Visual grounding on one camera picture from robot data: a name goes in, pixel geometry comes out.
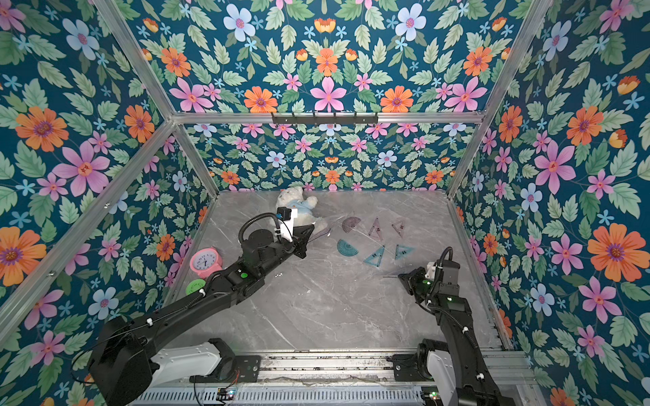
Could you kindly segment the teal triangle ruler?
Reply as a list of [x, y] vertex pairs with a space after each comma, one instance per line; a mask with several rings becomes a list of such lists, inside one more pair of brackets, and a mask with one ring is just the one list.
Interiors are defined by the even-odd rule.
[[382, 260], [384, 258], [385, 246], [382, 245], [380, 248], [375, 250], [371, 255], [369, 255], [363, 262], [372, 267], [381, 267]]
[[409, 247], [406, 245], [396, 245], [395, 251], [394, 251], [394, 260], [400, 261], [403, 258], [406, 258], [408, 255], [412, 254], [414, 252], [413, 247]]

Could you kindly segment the teal protractor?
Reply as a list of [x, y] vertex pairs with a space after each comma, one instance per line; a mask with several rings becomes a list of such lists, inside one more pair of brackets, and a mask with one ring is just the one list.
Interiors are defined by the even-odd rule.
[[337, 242], [337, 250], [340, 255], [345, 257], [354, 257], [359, 254], [359, 251], [353, 245], [344, 240], [339, 240]]

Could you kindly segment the purple protractor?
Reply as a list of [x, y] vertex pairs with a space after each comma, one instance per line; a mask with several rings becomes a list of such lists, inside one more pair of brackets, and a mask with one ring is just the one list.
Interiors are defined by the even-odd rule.
[[342, 229], [345, 233], [350, 233], [355, 227], [357, 227], [362, 220], [358, 217], [348, 217], [342, 222]]

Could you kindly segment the purple wide triangle ruler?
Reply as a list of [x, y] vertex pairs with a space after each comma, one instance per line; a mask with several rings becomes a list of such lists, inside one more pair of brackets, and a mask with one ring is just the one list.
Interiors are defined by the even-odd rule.
[[406, 232], [406, 220], [404, 218], [395, 220], [391, 224], [391, 227], [397, 233], [397, 235], [399, 235], [401, 239], [404, 238]]

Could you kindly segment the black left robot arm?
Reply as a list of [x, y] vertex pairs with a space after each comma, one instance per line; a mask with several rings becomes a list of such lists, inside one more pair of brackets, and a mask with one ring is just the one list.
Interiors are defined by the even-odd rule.
[[292, 224], [287, 207], [247, 221], [239, 230], [242, 254], [212, 272], [198, 291], [132, 321], [113, 319], [102, 329], [87, 368], [106, 404], [127, 405], [159, 383], [209, 376], [232, 360], [219, 339], [168, 350], [179, 335], [209, 317], [245, 301], [265, 278], [293, 255], [306, 257], [316, 225]]

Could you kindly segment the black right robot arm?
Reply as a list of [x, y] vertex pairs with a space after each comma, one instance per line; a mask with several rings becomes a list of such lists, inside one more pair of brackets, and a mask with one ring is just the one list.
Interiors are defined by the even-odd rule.
[[460, 264], [453, 248], [426, 267], [398, 275], [407, 294], [432, 315], [445, 339], [424, 339], [416, 352], [416, 369], [436, 389], [424, 396], [426, 405], [514, 405], [492, 378], [478, 344], [472, 309], [460, 296]]

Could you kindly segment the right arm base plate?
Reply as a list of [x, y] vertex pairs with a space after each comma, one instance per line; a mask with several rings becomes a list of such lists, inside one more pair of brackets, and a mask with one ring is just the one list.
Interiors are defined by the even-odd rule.
[[387, 358], [396, 382], [435, 382], [437, 378], [456, 382], [451, 356], [443, 351], [428, 351], [425, 355], [402, 354]]

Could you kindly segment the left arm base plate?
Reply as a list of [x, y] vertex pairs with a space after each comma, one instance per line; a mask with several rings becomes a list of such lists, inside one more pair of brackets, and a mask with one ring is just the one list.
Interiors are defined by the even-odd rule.
[[192, 383], [232, 384], [257, 382], [262, 357], [259, 355], [227, 356], [206, 376], [190, 377]]

